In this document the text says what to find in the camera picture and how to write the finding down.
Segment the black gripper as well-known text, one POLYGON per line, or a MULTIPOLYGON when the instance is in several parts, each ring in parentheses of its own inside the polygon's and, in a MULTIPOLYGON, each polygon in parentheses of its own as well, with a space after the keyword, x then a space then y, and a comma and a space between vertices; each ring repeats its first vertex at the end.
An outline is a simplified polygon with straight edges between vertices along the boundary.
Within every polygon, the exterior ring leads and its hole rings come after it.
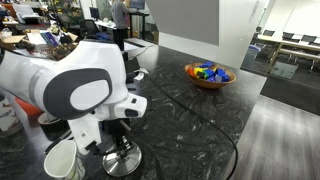
MULTIPOLYGON (((126 136, 129 132, 130 119, 121 118, 115 120, 105 120, 100 123, 101 129, 105 134, 111 135, 113 141, 120 148, 118 155, 121 159, 124 159, 128 155, 130 150, 130 142, 124 141, 123 136, 126 136)), ((91 142, 87 146, 87 150, 90 151, 93 155, 102 156, 103 152, 97 145, 96 141, 91 142)))

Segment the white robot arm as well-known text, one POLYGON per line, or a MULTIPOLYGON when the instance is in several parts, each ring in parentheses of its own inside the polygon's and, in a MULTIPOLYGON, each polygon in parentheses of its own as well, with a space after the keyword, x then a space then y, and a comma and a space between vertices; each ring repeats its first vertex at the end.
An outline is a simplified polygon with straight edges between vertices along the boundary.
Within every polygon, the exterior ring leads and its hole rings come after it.
POLYGON ((5 47, 0 88, 69 124, 78 151, 101 143, 99 123, 140 118, 147 99, 132 94, 119 47, 83 40, 59 61, 24 56, 5 47))

